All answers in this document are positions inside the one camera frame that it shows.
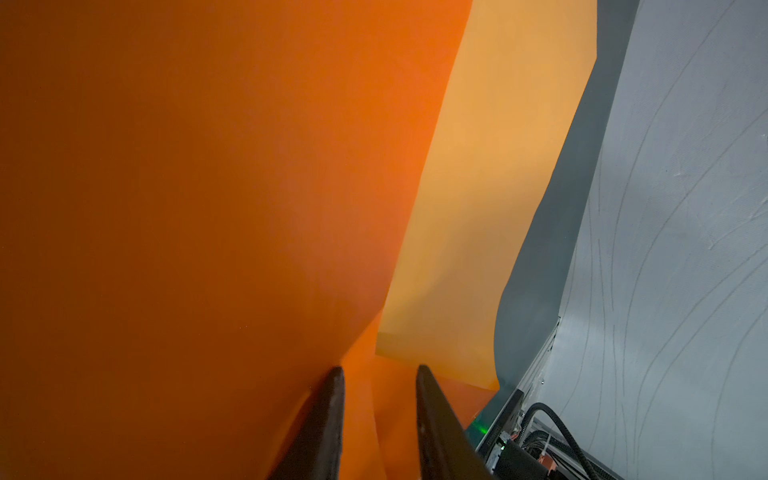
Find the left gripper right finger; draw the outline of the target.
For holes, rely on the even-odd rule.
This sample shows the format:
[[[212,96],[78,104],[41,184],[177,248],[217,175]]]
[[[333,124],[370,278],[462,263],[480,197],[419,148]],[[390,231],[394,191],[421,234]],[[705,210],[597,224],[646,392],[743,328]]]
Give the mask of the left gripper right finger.
[[[421,478],[492,479],[493,476],[470,446],[458,418],[426,365],[417,369],[416,398]]]

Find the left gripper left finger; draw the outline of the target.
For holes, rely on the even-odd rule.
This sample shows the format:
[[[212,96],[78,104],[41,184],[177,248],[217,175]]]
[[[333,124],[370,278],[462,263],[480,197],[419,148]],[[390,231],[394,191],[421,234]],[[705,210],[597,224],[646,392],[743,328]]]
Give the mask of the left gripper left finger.
[[[336,366],[310,396],[296,435],[269,479],[338,479],[344,408],[344,370]]]

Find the orange wrapping paper sheet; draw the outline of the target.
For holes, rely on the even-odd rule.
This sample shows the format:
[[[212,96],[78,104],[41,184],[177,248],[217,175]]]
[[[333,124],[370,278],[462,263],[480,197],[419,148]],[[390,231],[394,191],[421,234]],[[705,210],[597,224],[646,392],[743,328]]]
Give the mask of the orange wrapping paper sheet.
[[[1,475],[264,479],[326,372],[345,479],[468,425],[594,1],[5,1]]]

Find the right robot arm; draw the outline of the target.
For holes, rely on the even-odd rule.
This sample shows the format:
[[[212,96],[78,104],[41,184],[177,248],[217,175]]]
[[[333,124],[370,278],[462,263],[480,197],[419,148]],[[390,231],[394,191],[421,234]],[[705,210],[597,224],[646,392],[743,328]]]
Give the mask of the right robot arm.
[[[586,449],[574,449],[549,407],[530,409],[519,390],[498,392],[466,429],[470,444],[497,479],[618,479]]]

